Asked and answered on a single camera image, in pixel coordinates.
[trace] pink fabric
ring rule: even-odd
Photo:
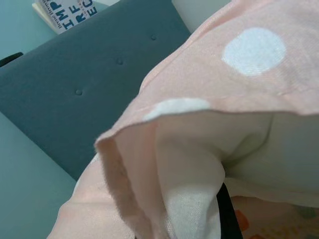
[[[213,15],[97,140],[49,238],[218,239],[224,181],[246,239],[319,237],[292,206],[319,207],[318,25],[316,0]]]

